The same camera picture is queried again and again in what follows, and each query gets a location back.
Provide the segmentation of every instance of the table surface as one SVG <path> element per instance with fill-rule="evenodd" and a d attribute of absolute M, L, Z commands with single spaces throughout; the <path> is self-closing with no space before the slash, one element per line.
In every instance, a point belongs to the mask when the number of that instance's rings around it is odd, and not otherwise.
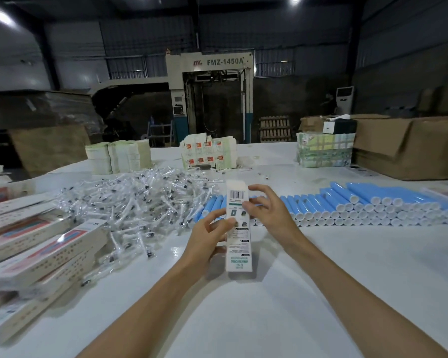
<path fill-rule="evenodd" d="M 295 143 L 239 145 L 252 170 L 211 176 L 266 183 L 279 195 L 315 193 L 330 181 L 442 186 L 362 177 L 347 168 L 301 168 Z M 152 150 L 158 166 L 181 164 L 178 148 Z M 43 176 L 53 190 L 90 179 L 86 161 Z M 448 226 L 309 227 L 302 231 L 331 259 L 448 349 Z M 267 234 L 251 228 L 254 273 L 228 274 L 216 256 L 185 296 L 157 357 L 361 357 L 311 279 Z M 73 358 L 176 262 L 189 233 L 171 236 L 155 258 L 142 256 L 94 286 L 68 291 L 6 346 L 0 358 Z"/>

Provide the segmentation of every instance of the barcode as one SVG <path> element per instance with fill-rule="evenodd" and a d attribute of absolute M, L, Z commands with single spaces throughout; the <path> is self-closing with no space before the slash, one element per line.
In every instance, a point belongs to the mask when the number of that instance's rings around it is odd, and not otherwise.
<path fill-rule="evenodd" d="M 231 191 L 231 198 L 244 199 L 244 191 Z"/>

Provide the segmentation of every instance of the wooden pallet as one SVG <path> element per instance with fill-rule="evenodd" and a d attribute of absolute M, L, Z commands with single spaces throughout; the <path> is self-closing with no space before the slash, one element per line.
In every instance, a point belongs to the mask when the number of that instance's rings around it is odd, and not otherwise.
<path fill-rule="evenodd" d="M 292 132 L 288 115 L 259 118 L 260 143 L 290 142 Z"/>

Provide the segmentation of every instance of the industrial machine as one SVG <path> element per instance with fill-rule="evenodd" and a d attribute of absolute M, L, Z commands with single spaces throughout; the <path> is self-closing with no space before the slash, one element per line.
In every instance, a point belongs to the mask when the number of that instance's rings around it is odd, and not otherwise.
<path fill-rule="evenodd" d="M 354 87 L 337 88 L 337 115 L 351 114 Z"/>
<path fill-rule="evenodd" d="M 251 142 L 253 120 L 252 83 L 254 58 L 251 52 L 230 54 L 184 53 L 166 54 L 167 77 L 114 79 L 90 89 L 93 97 L 104 89 L 117 86 L 138 86 L 143 91 L 163 90 L 167 84 L 171 91 L 171 102 L 178 143 L 188 134 L 196 133 L 195 85 L 198 83 L 239 81 L 241 85 L 242 127 L 245 143 Z"/>

